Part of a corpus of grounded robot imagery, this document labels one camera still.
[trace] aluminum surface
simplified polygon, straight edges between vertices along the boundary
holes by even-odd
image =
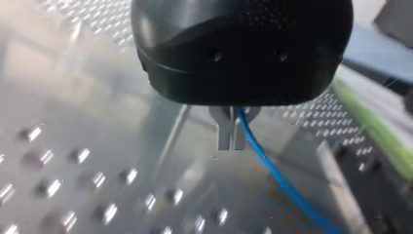
[[[87,2],[99,22],[84,27]],[[299,232],[308,220],[251,150],[216,151],[207,108],[159,97],[133,47],[114,45],[120,25],[100,15],[118,4],[128,25],[115,2],[1,3],[1,231]],[[328,146],[261,112],[251,128],[288,178],[346,233],[368,233]]]

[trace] blue wire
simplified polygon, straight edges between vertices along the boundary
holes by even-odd
[[[268,169],[271,177],[280,185],[285,194],[292,200],[295,205],[306,215],[311,221],[324,229],[324,233],[327,234],[341,234],[343,233],[340,228],[335,226],[331,221],[314,209],[311,204],[292,186],[286,178],[284,178],[277,167],[271,162],[268,157],[265,156],[264,149],[255,139],[252,131],[250,130],[245,118],[244,110],[241,107],[237,107],[237,115],[240,118],[241,126],[243,127],[246,141],[251,145],[252,149],[257,154],[258,162],[264,169]]]

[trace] metal clamp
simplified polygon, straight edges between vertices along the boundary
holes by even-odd
[[[237,112],[231,106],[210,106],[210,116],[218,126],[218,150],[229,150],[232,140],[234,150],[245,149],[245,135],[237,118]],[[246,121],[252,122],[261,111],[261,107],[249,107],[245,110]]]

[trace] black plastic housing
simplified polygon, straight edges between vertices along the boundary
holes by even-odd
[[[317,97],[350,38],[350,0],[134,0],[131,25],[151,85],[199,105]]]

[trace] reflective metal surface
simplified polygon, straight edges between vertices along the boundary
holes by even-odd
[[[2,233],[297,233],[309,222],[249,148],[216,150],[206,107],[152,90],[127,46],[129,1],[0,9]],[[264,108],[251,123],[268,155],[345,233],[368,233],[327,144],[280,115]]]

